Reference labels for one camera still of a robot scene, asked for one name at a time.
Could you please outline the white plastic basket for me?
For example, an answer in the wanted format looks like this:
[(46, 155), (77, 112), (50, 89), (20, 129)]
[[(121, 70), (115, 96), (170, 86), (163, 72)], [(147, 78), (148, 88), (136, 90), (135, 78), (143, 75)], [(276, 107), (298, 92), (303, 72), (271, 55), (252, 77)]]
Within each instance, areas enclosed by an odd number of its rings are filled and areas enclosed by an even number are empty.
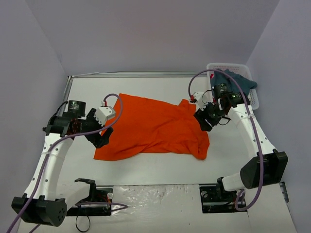
[[(240, 74), (248, 80), (253, 81), (251, 72), (246, 65), (243, 64), (232, 64), (232, 63), (209, 63), (207, 64), (207, 69), (221, 69), (230, 70), (236, 74)], [(252, 104), (253, 110), (259, 108), (259, 100), (255, 89), (251, 89), (248, 95), (250, 103)]]

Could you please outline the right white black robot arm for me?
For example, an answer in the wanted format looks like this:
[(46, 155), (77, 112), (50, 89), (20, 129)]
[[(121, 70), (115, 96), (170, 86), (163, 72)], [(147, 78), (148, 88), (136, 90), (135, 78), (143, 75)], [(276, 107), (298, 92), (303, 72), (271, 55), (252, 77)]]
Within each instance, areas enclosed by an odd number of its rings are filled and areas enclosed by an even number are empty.
[(229, 91), (224, 83), (214, 86), (212, 92), (214, 102), (204, 102), (203, 92), (195, 92), (190, 98), (198, 105), (194, 117), (201, 130), (210, 132), (221, 119), (229, 119), (244, 140), (250, 159), (238, 173), (218, 179), (219, 186), (215, 189), (217, 198), (227, 200), (233, 191), (279, 183), (288, 156), (268, 140), (253, 114), (248, 98), (244, 93)]

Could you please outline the orange t shirt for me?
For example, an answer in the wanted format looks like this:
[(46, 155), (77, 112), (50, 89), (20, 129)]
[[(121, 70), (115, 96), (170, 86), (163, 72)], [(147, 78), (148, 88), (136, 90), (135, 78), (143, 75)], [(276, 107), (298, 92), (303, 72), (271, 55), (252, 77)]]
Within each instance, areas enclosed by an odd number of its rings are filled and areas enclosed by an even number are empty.
[(140, 153), (189, 154), (207, 158), (209, 137), (194, 117), (195, 104), (178, 105), (120, 94), (114, 110), (120, 119), (113, 125), (109, 143), (95, 150), (94, 159), (117, 161)]

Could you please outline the teal t shirt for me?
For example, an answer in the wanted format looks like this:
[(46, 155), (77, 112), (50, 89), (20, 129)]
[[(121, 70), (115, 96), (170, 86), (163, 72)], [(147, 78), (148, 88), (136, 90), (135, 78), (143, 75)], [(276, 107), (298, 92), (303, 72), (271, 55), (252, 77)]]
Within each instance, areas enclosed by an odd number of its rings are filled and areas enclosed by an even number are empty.
[[(229, 69), (224, 70), (224, 72), (230, 75), (238, 83), (246, 96), (249, 95), (251, 89), (256, 89), (258, 86), (255, 81), (249, 80), (240, 74), (230, 71)], [(210, 83), (211, 86), (225, 83), (229, 92), (236, 93), (240, 91), (236, 84), (230, 78), (219, 72), (213, 74), (213, 77), (210, 79)]]

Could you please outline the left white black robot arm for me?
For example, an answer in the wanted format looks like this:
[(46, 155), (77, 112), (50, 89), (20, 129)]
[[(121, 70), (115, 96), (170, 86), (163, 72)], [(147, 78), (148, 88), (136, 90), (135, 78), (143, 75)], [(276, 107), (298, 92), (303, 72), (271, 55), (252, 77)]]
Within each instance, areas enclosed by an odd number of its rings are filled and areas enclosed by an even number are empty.
[(76, 203), (81, 200), (92, 203), (98, 197), (93, 180), (76, 179), (59, 194), (58, 179), (74, 139), (84, 136), (99, 149), (109, 143), (113, 132), (112, 126), (106, 122), (111, 119), (118, 121), (120, 116), (105, 101), (87, 114), (85, 102), (69, 100), (64, 104), (67, 111), (60, 116), (54, 113), (43, 128), (44, 147), (32, 180), (23, 195), (14, 197), (11, 203), (17, 218), (27, 223), (58, 227)]

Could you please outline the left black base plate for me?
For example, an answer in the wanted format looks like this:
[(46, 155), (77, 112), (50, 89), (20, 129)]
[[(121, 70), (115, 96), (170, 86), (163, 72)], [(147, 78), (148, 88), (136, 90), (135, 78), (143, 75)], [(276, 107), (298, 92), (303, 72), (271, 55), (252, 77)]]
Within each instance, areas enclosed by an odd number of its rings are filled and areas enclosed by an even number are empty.
[(112, 213), (112, 207), (110, 205), (104, 205), (104, 202), (110, 202), (112, 198), (108, 197), (109, 193), (113, 193), (112, 187), (104, 187), (98, 189), (96, 182), (91, 179), (78, 178), (75, 182), (86, 183), (90, 185), (89, 195), (79, 201), (82, 202), (100, 202), (101, 205), (84, 205), (78, 207), (72, 207), (67, 211), (67, 216), (110, 216)]

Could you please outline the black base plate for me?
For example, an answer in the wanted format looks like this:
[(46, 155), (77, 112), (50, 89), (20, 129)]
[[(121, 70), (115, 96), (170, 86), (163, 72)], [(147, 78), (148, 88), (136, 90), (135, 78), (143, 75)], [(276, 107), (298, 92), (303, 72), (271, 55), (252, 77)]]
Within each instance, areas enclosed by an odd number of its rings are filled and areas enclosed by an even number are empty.
[(222, 214), (239, 212), (236, 207), (237, 192), (221, 191), (217, 184), (199, 185), (203, 214)]
[(75, 182), (86, 183), (90, 185), (89, 195), (79, 201), (82, 202), (100, 202), (101, 205), (84, 205), (78, 207), (72, 207), (67, 211), (67, 216), (110, 216), (112, 213), (112, 207), (110, 205), (104, 205), (104, 202), (110, 202), (112, 198), (108, 197), (109, 193), (113, 193), (112, 187), (104, 187), (98, 189), (96, 182), (91, 179), (78, 178)]

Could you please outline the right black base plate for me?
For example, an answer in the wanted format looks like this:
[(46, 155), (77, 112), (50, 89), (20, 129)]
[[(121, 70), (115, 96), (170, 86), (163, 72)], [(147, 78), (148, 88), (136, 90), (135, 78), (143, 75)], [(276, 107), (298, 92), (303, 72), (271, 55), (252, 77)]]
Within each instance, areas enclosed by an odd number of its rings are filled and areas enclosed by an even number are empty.
[(217, 184), (199, 185), (203, 214), (222, 214), (239, 212), (236, 207), (237, 192), (221, 191)]

